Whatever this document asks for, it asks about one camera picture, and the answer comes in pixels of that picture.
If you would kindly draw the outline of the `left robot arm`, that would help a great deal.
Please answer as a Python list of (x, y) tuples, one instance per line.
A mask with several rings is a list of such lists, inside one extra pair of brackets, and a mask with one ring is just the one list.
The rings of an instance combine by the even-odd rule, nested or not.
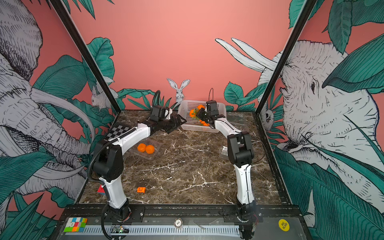
[(131, 209), (122, 185), (123, 155), (134, 145), (157, 131), (171, 133), (187, 120), (172, 109), (153, 106), (149, 117), (133, 128), (96, 144), (95, 153), (88, 167), (88, 180), (99, 183), (107, 197), (106, 212), (119, 222), (130, 218)]

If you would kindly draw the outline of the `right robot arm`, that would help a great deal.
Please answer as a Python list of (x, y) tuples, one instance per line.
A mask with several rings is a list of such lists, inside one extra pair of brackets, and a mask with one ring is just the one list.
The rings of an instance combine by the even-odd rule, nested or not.
[(198, 107), (196, 116), (227, 138), (228, 158), (235, 168), (237, 179), (238, 217), (241, 221), (248, 221), (256, 211), (251, 180), (251, 166), (255, 155), (252, 138), (247, 131), (237, 129), (224, 115), (219, 114), (216, 101), (208, 101), (206, 107)]

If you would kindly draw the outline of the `orange with leaf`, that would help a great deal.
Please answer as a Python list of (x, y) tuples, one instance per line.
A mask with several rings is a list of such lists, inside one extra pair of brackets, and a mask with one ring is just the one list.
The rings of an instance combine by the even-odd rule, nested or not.
[(202, 121), (200, 120), (200, 123), (203, 125), (203, 126), (210, 126), (210, 124), (206, 123), (205, 121)]

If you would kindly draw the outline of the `clear container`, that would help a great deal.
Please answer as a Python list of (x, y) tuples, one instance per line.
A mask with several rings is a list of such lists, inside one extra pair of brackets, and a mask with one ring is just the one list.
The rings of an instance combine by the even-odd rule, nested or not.
[(219, 156), (225, 160), (229, 160), (228, 147), (222, 146), (219, 150)]
[(160, 154), (161, 148), (161, 143), (153, 139), (146, 138), (138, 144), (135, 144), (129, 152), (146, 160), (153, 160)]

